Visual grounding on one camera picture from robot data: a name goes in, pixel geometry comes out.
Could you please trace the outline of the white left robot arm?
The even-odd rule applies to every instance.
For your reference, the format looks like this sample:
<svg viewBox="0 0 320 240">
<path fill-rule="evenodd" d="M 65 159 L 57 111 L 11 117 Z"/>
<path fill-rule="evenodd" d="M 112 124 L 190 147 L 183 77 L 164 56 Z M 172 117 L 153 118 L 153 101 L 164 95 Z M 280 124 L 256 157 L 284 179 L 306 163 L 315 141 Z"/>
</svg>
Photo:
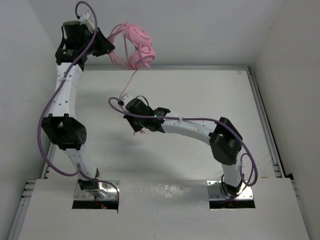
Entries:
<svg viewBox="0 0 320 240">
<path fill-rule="evenodd" d="M 53 96 L 43 110 L 38 129 L 71 161 L 81 190 L 97 194 L 103 182 L 86 150 L 87 129 L 76 119 L 76 96 L 89 55 L 96 57 L 114 50 L 99 28 L 89 20 L 62 24 L 62 39 L 55 53 L 57 80 Z"/>
</svg>

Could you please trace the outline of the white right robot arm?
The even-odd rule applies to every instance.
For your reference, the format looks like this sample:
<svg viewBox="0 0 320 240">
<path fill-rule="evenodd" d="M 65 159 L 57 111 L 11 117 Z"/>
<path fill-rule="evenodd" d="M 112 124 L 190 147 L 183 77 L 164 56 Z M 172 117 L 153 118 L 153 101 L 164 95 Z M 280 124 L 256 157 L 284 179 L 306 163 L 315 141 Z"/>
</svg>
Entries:
<svg viewBox="0 0 320 240">
<path fill-rule="evenodd" d="M 208 144 L 214 159 L 222 164 L 224 182 L 221 188 L 224 194 L 229 198 L 238 194 L 243 183 L 237 163 L 242 146 L 231 132 L 219 124 L 204 123 L 203 120 L 180 120 L 179 114 L 163 107 L 152 109 L 141 99 L 130 94 L 120 98 L 120 105 L 127 113 L 147 116 L 124 116 L 136 133 L 145 128 L 151 132 L 178 134 Z"/>
</svg>

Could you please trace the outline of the pink headphones with cable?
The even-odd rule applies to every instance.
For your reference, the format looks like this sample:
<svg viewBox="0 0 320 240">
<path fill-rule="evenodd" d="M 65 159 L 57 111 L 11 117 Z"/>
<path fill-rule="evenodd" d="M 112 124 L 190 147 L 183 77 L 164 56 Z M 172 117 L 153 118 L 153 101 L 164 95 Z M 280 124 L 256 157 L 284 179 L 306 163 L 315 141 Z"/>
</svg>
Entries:
<svg viewBox="0 0 320 240">
<path fill-rule="evenodd" d="M 112 29 L 107 40 L 113 44 L 118 35 L 123 36 L 126 59 L 122 59 L 112 50 L 108 53 L 111 62 L 122 69 L 135 72 L 141 68 L 150 68 L 156 57 L 150 34 L 142 27 L 123 22 Z M 127 42 L 134 45 L 134 52 L 131 55 L 128 54 Z"/>
</svg>

